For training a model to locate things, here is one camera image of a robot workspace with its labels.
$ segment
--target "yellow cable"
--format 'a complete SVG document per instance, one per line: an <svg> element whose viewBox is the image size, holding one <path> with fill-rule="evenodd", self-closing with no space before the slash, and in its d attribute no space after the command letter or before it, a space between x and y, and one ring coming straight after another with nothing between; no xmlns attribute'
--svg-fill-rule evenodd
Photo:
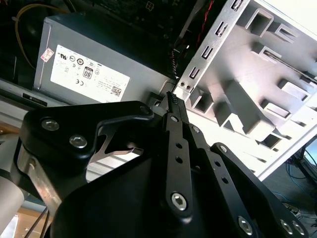
<svg viewBox="0 0 317 238"><path fill-rule="evenodd" d="M19 44L19 47L21 49L21 52L23 54L23 56L25 57L26 61L28 62L28 64L33 68L34 66L32 65L31 61L28 59L28 57L26 56L26 53L24 51L24 48L23 48L23 45L22 45L22 42L21 42L21 38L20 38L20 35L19 35L19 28L18 28L18 24L19 24L19 19L21 17L21 15L23 13L25 13L27 10L31 9L31 8L34 8L34 7L38 7L38 6L42 6L42 7L46 7L46 8L50 8L50 9L53 9L53 10L56 10L60 13L67 13L67 11L61 9L61 8L58 8L58 7L55 7L55 6L50 6L50 5L45 5L45 4L40 4L40 3L33 3L33 4L29 4L23 8L21 8L16 16L16 20L15 20L15 26L14 26L14 30L15 30L15 35L16 35L16 39L18 41L18 44Z"/></svg>

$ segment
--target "blue cable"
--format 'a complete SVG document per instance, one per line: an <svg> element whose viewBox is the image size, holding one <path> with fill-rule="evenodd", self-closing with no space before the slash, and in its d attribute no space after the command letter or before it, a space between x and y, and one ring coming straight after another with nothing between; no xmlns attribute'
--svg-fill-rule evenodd
<svg viewBox="0 0 317 238"><path fill-rule="evenodd" d="M282 198L284 198L285 201L288 201L288 202L291 202L291 203L297 203L297 202L294 202L294 201L292 201L292 200L287 199L286 197L284 197L284 195L282 195L282 194L280 194L280 193L278 193L278 192L272 192L272 193L281 196Z"/></svg>
<svg viewBox="0 0 317 238"><path fill-rule="evenodd" d="M301 189L301 191L303 191L304 194L306 194L308 197L310 197L311 199L313 199L313 198L303 189L303 187L301 187L301 186L292 178L292 169L291 169L291 166L290 166L290 165L288 166L288 168L289 168L289 175L290 175L290 178L291 178L291 180L293 181L293 183L296 184L297 187L299 187L299 188Z"/></svg>

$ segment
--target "floor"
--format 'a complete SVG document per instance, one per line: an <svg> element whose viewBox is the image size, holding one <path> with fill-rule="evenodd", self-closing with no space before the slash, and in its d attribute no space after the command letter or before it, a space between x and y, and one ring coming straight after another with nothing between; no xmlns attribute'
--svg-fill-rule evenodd
<svg viewBox="0 0 317 238"><path fill-rule="evenodd" d="M291 175L302 178L304 175L295 166L291 166ZM315 201L310 194L314 193L314 188L306 179L293 179L297 186L286 172L286 164L282 164L275 170L263 183L280 199L282 202L291 204L295 210L299 209L298 219L306 227L310 237L317 238L317 227L312 227L317 223L315 212Z"/></svg>

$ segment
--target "cable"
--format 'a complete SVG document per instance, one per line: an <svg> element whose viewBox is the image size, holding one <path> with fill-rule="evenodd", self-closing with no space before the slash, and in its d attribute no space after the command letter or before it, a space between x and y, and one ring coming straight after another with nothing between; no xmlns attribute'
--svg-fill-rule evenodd
<svg viewBox="0 0 317 238"><path fill-rule="evenodd" d="M32 231L34 230L36 225L39 223L39 221L42 219L42 217L44 216L47 210L48 208L46 207L44 211L40 214L40 216L36 219L36 221L33 223L33 225L31 226L30 230L27 232L24 238L28 238L31 235Z"/></svg>
<svg viewBox="0 0 317 238"><path fill-rule="evenodd" d="M294 202L292 200L287 199L283 194L280 194L278 192L272 192L272 193L281 196L282 198L284 198L285 201L292 202L292 203L297 203L297 202Z"/></svg>
<svg viewBox="0 0 317 238"><path fill-rule="evenodd" d="M316 160L312 157L312 155L307 150L305 151L309 155L309 157L311 157L311 159L314 161L315 165L317 166Z"/></svg>
<svg viewBox="0 0 317 238"><path fill-rule="evenodd" d="M209 11L210 11L212 5L213 5L213 2L214 2L214 0L211 0L208 9L207 9L207 11L205 12L204 22L203 22L203 25L202 25L202 29L201 29L201 31L200 31L200 33L199 33L199 35L198 35L198 38L197 38L196 48L198 48L198 44L199 44L199 42L200 42L200 38L201 38L201 36L202 36L202 34L203 34L203 32L204 32L205 25L206 25L206 22L207 22L208 13L209 13Z"/></svg>
<svg viewBox="0 0 317 238"><path fill-rule="evenodd" d="M44 225L43 225L43 228L42 228L42 231L41 231L41 234L40 234L40 238L44 238L45 231L46 231L46 228L48 226L49 220L50 220L50 212L48 211L48 214L46 215L46 218L45 218L45 221L44 221Z"/></svg>
<svg viewBox="0 0 317 238"><path fill-rule="evenodd" d="M76 8L73 4L73 2L71 0L63 0L63 2L65 3L65 5L67 6L68 10L70 12L76 12Z"/></svg>
<svg viewBox="0 0 317 238"><path fill-rule="evenodd" d="M309 235L309 237L313 237L313 235L314 235L316 232L317 232L317 230L314 231L311 235Z"/></svg>
<svg viewBox="0 0 317 238"><path fill-rule="evenodd" d="M15 27L14 27L14 30L15 30L15 35L16 35L16 39L18 41L18 44L19 44L19 47L21 49L21 52L23 54L23 56L25 57L26 61L28 62L28 64L33 68L35 69L35 67L32 65L31 61L29 60L29 58L27 57L25 51L24 51L24 48L23 48L23 45L22 45L22 42L21 42L21 38L20 38L20 35L19 35L19 19L21 17L21 15L23 13L25 13L27 10L31 9L31 8L34 8L34 7L38 7L38 6L42 6L42 7L47 7L47 8L50 8L50 9L53 9L53 10L56 10L58 12L61 12L61 13L67 13L65 10L61 9L61 8L58 8L58 7L55 7L55 6L50 6L50 5L46 5L44 3L32 3L32 4L29 4L23 8L21 8L16 16L16 19L15 19Z"/></svg>
<svg viewBox="0 0 317 238"><path fill-rule="evenodd" d="M291 167L289 167L289 174L290 176L292 176L292 172L291 172ZM303 191L304 194L306 194L308 197L310 197L311 199L315 200L314 198L312 198L292 177L290 177L291 180L293 181L294 184L297 185L297 187L300 188L301 191Z"/></svg>
<svg viewBox="0 0 317 238"><path fill-rule="evenodd" d="M287 165L288 165L288 168L290 168L290 165L289 164L285 164L286 173L289 175L289 177L294 178L294 179L306 179L306 177L298 178L298 177L291 176L290 173L289 173L289 169L287 169Z"/></svg>

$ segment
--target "metal rod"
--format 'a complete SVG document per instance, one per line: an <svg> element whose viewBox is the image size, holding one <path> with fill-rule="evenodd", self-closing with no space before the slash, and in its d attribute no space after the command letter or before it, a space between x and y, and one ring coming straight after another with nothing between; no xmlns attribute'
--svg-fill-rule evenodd
<svg viewBox="0 0 317 238"><path fill-rule="evenodd" d="M281 64L285 65L286 67L290 68L291 70L295 71L296 73L299 73L301 76L309 79L309 81L313 82L313 83L317 83L317 80L314 78L309 77L307 74L299 71L298 69L294 68L293 66L289 65L288 63L284 62L283 60L281 60L280 58L276 57L275 55L271 54L268 51L264 51L264 54L267 55L268 57L272 58L273 60L276 60L277 62L280 62Z"/></svg>

